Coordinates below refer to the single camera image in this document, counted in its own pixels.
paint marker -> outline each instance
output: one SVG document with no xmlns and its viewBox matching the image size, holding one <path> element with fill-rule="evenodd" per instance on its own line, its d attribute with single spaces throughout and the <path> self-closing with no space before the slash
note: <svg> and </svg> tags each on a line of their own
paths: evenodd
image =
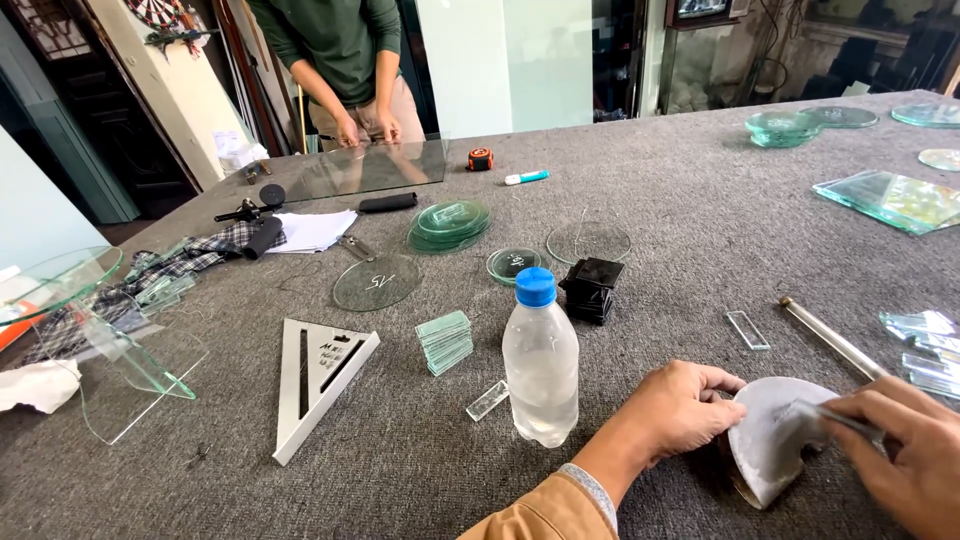
<svg viewBox="0 0 960 540">
<path fill-rule="evenodd" d="M 505 178 L 503 183 L 506 185 L 517 185 L 523 184 L 524 182 L 532 182 L 534 180 L 544 179 L 548 176 L 550 176 L 550 171 L 543 169 L 541 171 L 535 171 L 532 173 L 512 174 Z"/>
</svg>

khaki pants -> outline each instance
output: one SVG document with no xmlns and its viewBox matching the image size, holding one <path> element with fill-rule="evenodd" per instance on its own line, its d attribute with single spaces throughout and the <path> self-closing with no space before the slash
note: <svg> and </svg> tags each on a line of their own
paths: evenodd
<svg viewBox="0 0 960 540">
<path fill-rule="evenodd" d="M 310 120 L 317 128 L 320 135 L 328 135 L 334 140 L 320 139 L 324 152 L 330 152 L 340 148 L 337 138 L 337 122 L 333 119 L 323 107 L 310 102 Z M 400 141 L 403 142 L 403 154 L 409 160 L 415 160 L 420 157 L 422 151 L 421 144 L 409 144 L 423 142 L 423 126 L 420 125 L 420 117 L 417 116 L 417 104 L 414 103 L 414 95 L 410 92 L 410 87 L 402 76 L 397 76 L 394 82 L 394 95 L 390 100 L 390 111 L 394 114 L 396 121 L 400 123 Z M 357 133 L 360 136 L 361 144 L 369 144 L 372 141 L 383 140 L 383 128 L 376 118 L 376 105 L 374 100 L 370 100 L 363 105 L 347 107 L 347 113 L 357 123 Z"/>
</svg>

orange tape measure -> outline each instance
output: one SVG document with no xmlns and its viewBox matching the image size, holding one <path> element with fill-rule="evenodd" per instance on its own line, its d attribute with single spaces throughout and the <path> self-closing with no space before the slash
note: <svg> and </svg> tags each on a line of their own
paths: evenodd
<svg viewBox="0 0 960 540">
<path fill-rule="evenodd" d="M 489 148 L 474 148 L 467 156 L 468 171 L 489 171 L 493 169 L 493 152 Z"/>
</svg>

black foam handle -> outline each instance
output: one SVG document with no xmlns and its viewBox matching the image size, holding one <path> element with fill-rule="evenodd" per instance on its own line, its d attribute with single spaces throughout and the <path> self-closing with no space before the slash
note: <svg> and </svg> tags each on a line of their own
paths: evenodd
<svg viewBox="0 0 960 540">
<path fill-rule="evenodd" d="M 283 222 L 278 217 L 265 217 L 250 242 L 243 248 L 243 256 L 249 260 L 257 260 L 263 252 L 270 249 L 276 237 L 283 231 Z"/>
<path fill-rule="evenodd" d="M 414 192 L 400 193 L 389 197 L 380 197 L 379 199 L 365 199 L 360 201 L 358 211 L 364 213 L 389 212 L 393 210 L 403 210 L 417 205 L 417 194 Z"/>
</svg>

stack of black squares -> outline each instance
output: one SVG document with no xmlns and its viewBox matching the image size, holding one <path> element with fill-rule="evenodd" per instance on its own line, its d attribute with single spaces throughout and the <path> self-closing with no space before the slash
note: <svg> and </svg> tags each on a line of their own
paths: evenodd
<svg viewBox="0 0 960 540">
<path fill-rule="evenodd" d="M 623 264 L 601 258 L 581 259 L 566 273 L 566 316 L 603 326 L 613 306 L 613 288 Z"/>
</svg>

